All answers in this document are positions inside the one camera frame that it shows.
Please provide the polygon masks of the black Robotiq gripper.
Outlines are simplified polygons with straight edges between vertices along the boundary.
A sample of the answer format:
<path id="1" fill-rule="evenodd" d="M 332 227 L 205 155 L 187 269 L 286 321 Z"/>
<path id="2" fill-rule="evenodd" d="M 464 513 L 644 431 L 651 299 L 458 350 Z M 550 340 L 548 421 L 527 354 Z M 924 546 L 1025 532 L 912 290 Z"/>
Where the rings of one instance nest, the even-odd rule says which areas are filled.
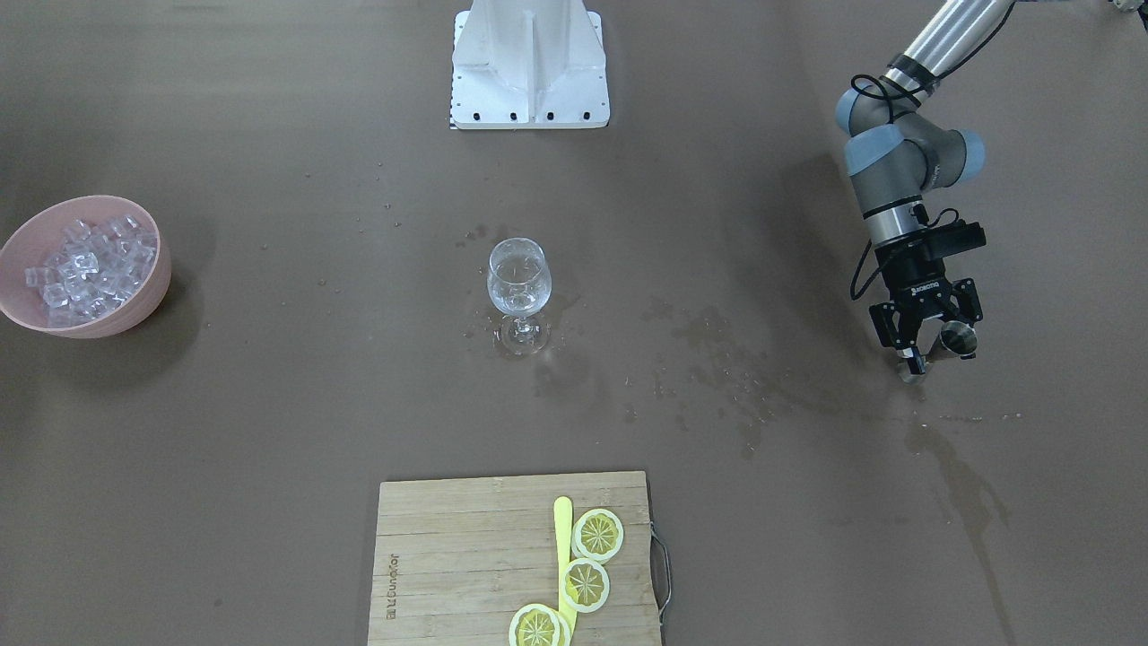
<path id="1" fill-rule="evenodd" d="M 920 238 L 890 242 L 874 252 L 889 301 L 868 311 L 879 344 L 898 356 L 902 376 L 926 376 L 926 357 L 918 347 L 923 319 L 956 320 L 968 327 L 975 327 L 983 319 L 974 278 L 951 281 L 944 260 L 916 258 L 913 246 Z"/>

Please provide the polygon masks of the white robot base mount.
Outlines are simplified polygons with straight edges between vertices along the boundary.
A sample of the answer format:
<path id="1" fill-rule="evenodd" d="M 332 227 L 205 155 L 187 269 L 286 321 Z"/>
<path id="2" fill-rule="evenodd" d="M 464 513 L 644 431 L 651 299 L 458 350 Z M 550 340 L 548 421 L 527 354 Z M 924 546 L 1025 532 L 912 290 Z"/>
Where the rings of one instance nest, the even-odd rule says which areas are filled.
<path id="1" fill-rule="evenodd" d="M 452 37 L 452 129 L 608 126 L 603 18 L 582 1 L 475 1 Z"/>

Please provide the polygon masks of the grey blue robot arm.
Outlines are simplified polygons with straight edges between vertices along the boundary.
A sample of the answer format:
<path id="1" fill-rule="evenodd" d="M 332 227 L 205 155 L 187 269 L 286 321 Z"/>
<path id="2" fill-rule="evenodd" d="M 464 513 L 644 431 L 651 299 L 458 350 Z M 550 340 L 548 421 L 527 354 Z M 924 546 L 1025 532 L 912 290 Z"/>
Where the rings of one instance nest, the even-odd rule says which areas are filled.
<path id="1" fill-rule="evenodd" d="M 944 262 L 987 246 L 979 223 L 957 210 L 926 212 L 926 193 L 975 179 L 987 159 L 983 139 L 943 129 L 921 106 L 964 67 L 1013 16 L 1013 1 L 947 1 L 889 63 L 885 73 L 858 73 L 835 118 L 848 141 L 844 159 L 874 259 L 869 277 L 853 274 L 850 299 L 881 281 L 887 299 L 869 308 L 874 333 L 898 357 L 907 383 L 918 383 L 943 357 L 971 359 L 983 310 L 970 278 L 953 281 Z"/>

